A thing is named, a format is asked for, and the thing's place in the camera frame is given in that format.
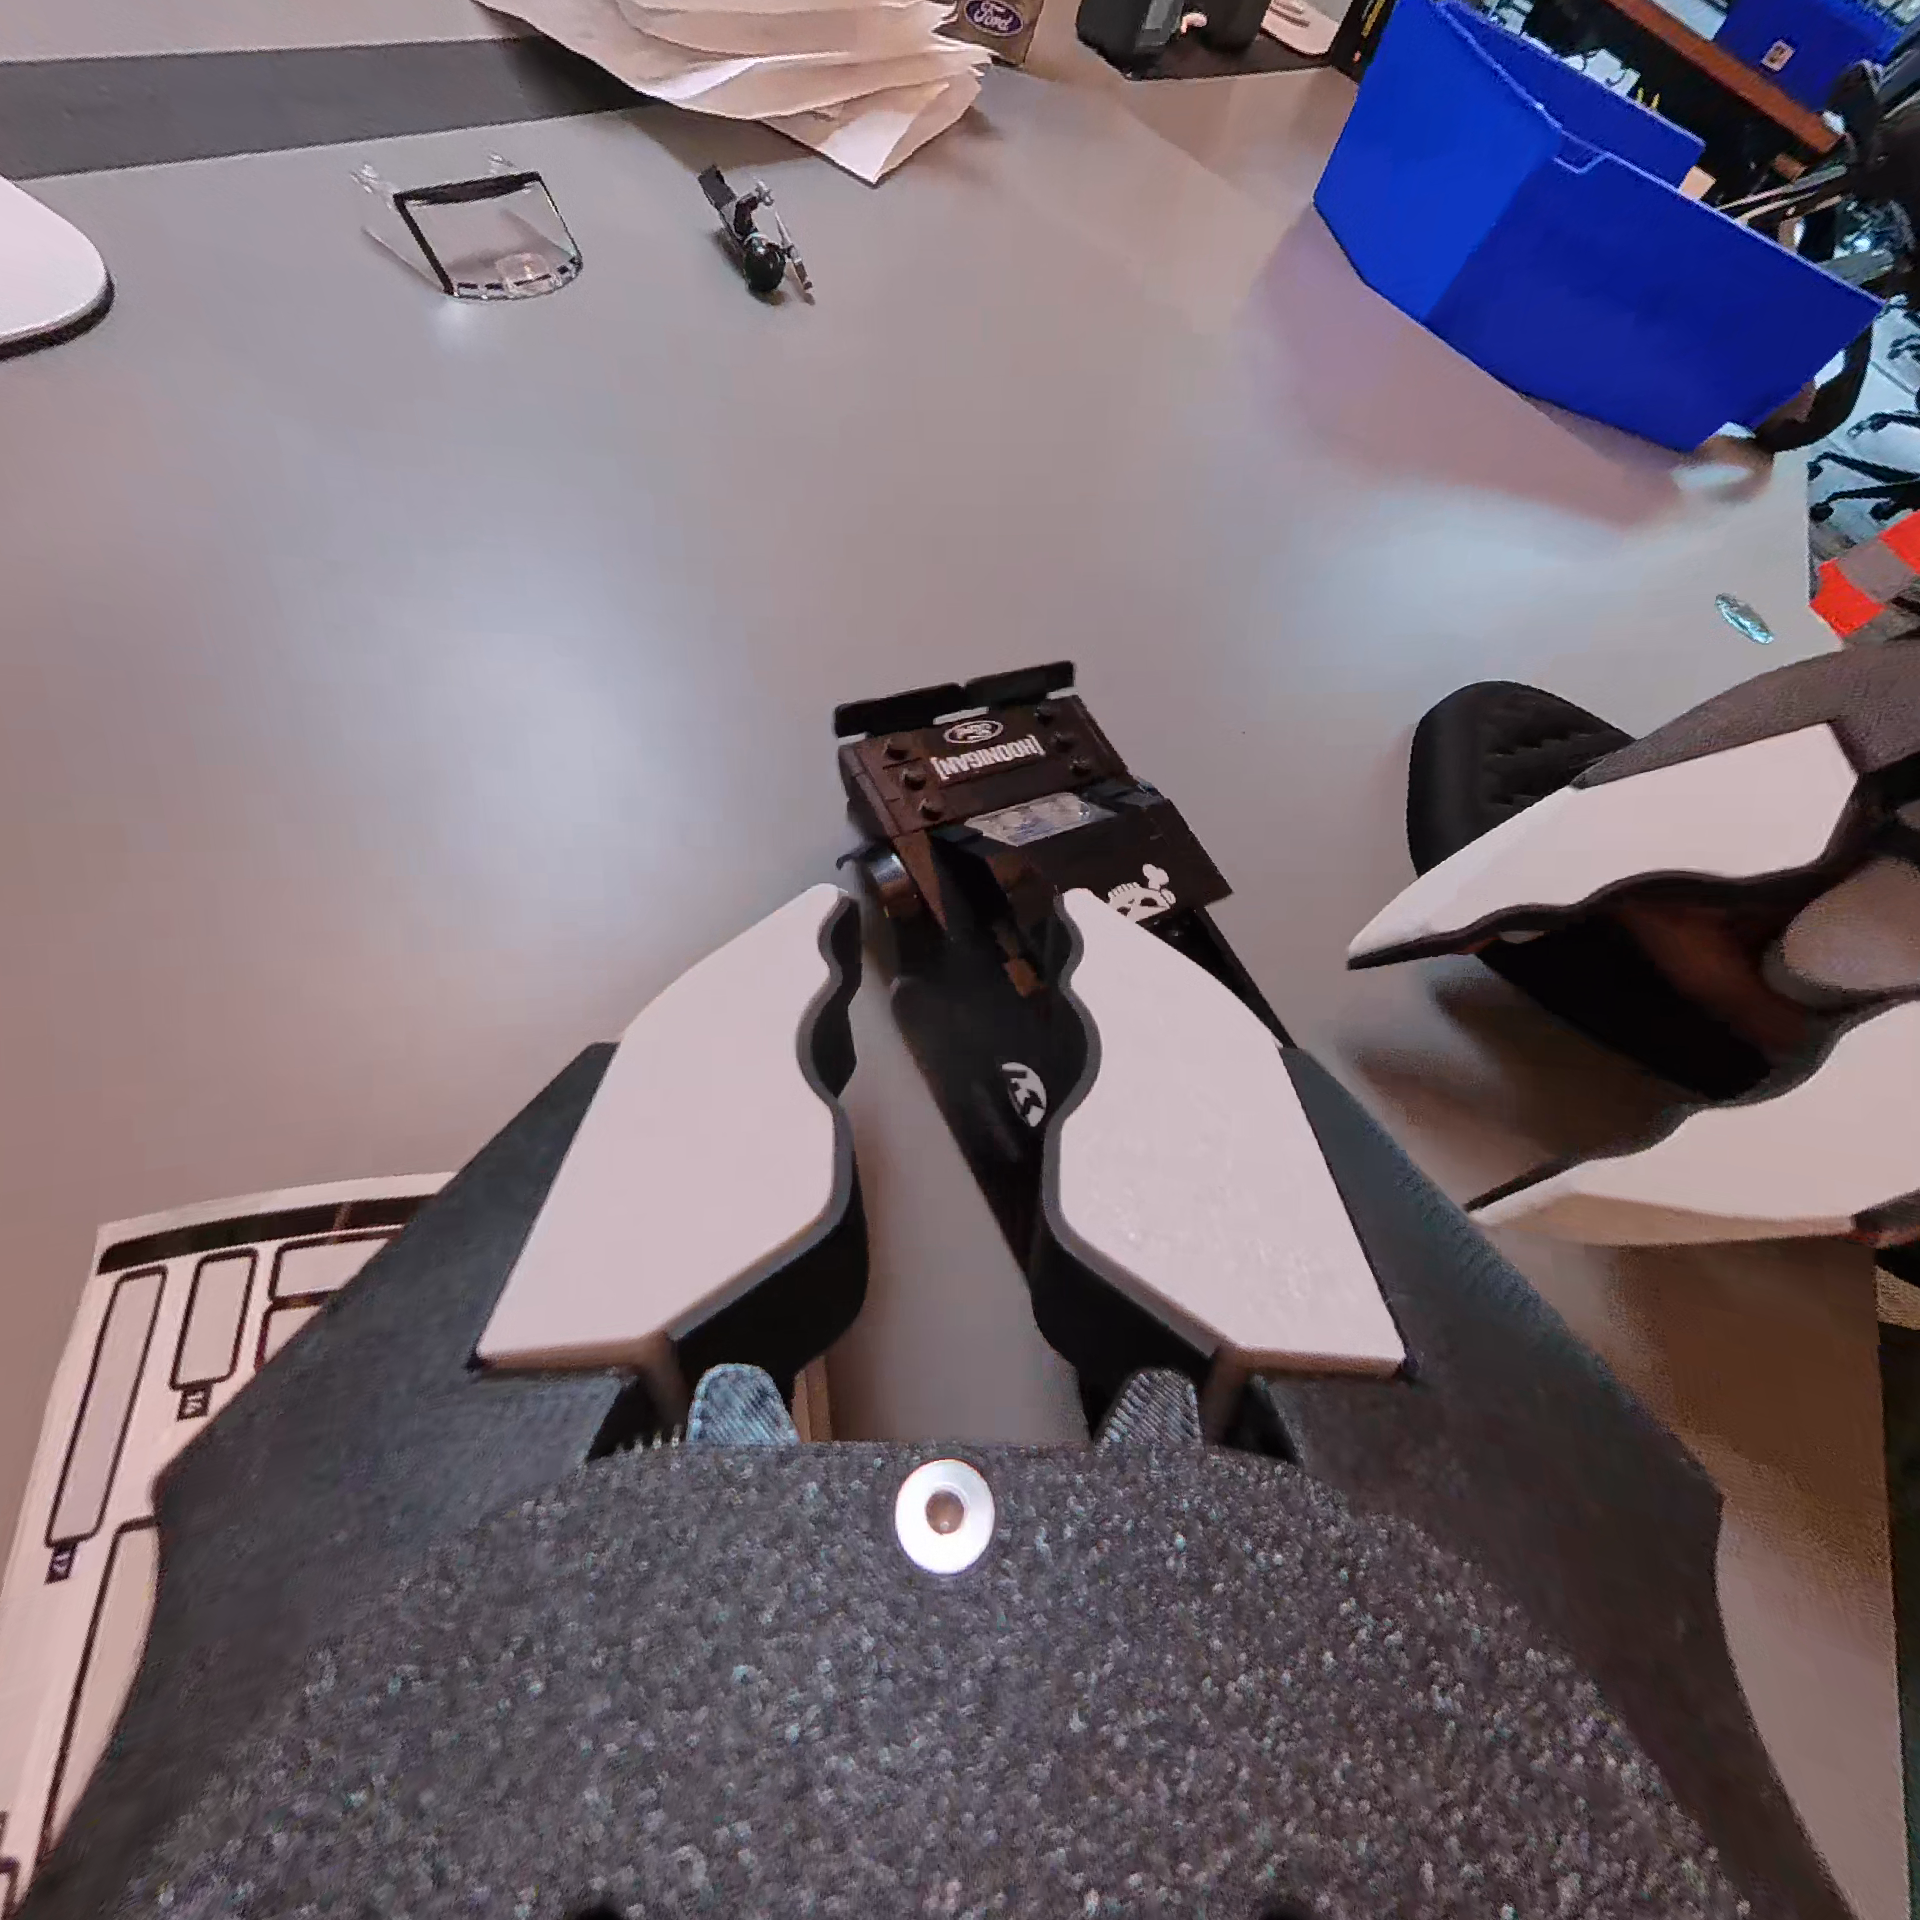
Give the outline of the black office chair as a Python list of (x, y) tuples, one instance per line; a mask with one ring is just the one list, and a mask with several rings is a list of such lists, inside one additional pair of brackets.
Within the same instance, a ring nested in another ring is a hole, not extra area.
[[(1835, 157), (1793, 182), (1783, 195), (1774, 236), (1787, 219), (1803, 219), (1798, 254), (1809, 257), (1816, 230), (1831, 230), (1841, 211), (1879, 221), (1879, 242), (1861, 254), (1839, 254), (1830, 240), (1824, 265), (1871, 295), (1917, 308), (1917, 46), (1889, 69), (1854, 64), (1835, 86), (1830, 107), (1841, 121)], [(1871, 366), (1874, 321), (1841, 349), (1839, 371), (1819, 377), (1776, 409), (1758, 431), (1768, 455), (1803, 450), (1847, 420)]]

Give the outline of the small black lego assembly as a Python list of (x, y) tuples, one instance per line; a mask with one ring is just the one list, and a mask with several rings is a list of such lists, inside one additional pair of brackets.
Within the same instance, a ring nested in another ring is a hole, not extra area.
[(732, 251), (747, 290), (760, 300), (773, 300), (795, 286), (800, 300), (815, 300), (814, 279), (790, 230), (784, 226), (773, 188), (765, 181), (754, 181), (747, 188), (734, 188), (719, 162), (698, 169), (697, 181), (719, 219), (723, 242)]

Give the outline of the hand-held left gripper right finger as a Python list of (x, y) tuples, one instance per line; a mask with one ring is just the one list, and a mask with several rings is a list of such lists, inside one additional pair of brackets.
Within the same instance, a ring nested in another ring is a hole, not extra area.
[(1222, 1428), (1253, 1375), (1409, 1349), (1278, 1031), (1093, 893), (1058, 902), (1082, 1066), (1042, 1133), (1036, 1318), (1083, 1385), (1173, 1368)]

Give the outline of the blue storage bin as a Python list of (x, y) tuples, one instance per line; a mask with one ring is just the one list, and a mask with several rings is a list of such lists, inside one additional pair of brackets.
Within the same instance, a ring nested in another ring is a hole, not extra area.
[(1889, 63), (1904, 25), (1864, 4), (1730, 4), (1713, 46), (1791, 91), (1821, 91), (1854, 63)]
[(1694, 450), (1882, 300), (1688, 199), (1700, 139), (1466, 4), (1399, 4), (1315, 182), (1356, 273), (1510, 390)]

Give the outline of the clear lego windshield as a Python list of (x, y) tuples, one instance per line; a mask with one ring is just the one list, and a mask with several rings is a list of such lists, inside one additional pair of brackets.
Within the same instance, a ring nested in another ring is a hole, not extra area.
[(581, 279), (581, 249), (549, 182), (507, 157), (479, 175), (397, 186), (357, 167), (363, 233), (447, 300), (526, 300)]

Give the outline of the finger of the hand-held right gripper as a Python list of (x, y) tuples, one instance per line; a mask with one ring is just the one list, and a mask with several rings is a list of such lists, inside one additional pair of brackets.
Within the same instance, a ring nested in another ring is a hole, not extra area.
[(1569, 783), (1394, 894), (1350, 944), (1350, 971), (1552, 930), (1645, 881), (1748, 885), (1812, 871), (1841, 841), (1861, 770), (1830, 725)]
[(1754, 1097), (1694, 1106), (1635, 1149), (1541, 1165), (1477, 1201), (1479, 1228), (1597, 1246), (1917, 1241), (1917, 999), (1830, 1035)]

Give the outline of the wooden office desk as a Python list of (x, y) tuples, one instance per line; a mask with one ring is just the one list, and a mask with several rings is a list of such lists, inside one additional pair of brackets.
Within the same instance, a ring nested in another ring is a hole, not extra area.
[(1824, 114), (1793, 101), (1780, 86), (1743, 64), (1730, 49), (1694, 33), (1662, 4), (1594, 4), (1594, 9), (1625, 19), (1638, 36), (1657, 40), (1672, 60), (1713, 86), (1723, 97), (1742, 101), (1742, 107), (1771, 123), (1780, 139), (1816, 157), (1830, 157), (1839, 148), (1839, 132)]

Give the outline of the black lego car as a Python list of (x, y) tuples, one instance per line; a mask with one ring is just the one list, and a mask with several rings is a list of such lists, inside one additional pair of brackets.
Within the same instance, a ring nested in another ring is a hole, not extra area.
[(1076, 693), (1076, 666), (841, 703), (836, 764), (892, 1017), (1015, 1265), (1044, 1121), (1083, 1057), (1055, 906), (1089, 889), (1287, 1029), (1213, 921), (1232, 885)]

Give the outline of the white sticker sheet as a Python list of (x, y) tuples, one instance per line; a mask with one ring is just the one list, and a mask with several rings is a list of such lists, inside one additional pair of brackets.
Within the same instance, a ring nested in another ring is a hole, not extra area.
[(3, 1573), (3, 1916), (79, 1805), (157, 1602), (157, 1477), (444, 1190), (269, 1190), (104, 1226)]

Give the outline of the white paper bags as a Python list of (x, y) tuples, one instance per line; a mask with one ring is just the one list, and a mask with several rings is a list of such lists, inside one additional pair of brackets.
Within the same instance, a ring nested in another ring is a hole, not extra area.
[(954, 4), (490, 4), (649, 101), (765, 123), (883, 182), (978, 101)]

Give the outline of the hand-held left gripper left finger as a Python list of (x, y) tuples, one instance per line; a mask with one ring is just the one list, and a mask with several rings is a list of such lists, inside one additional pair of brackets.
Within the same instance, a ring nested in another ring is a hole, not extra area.
[(804, 889), (660, 991), (615, 1044), (476, 1336), (490, 1373), (723, 1361), (790, 1379), (864, 1295), (841, 1088), (860, 909)]

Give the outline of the white book stand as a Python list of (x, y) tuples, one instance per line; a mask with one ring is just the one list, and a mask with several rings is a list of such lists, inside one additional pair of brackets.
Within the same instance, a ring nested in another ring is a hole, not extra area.
[(112, 300), (114, 285), (94, 242), (3, 181), (3, 358), (81, 336)]

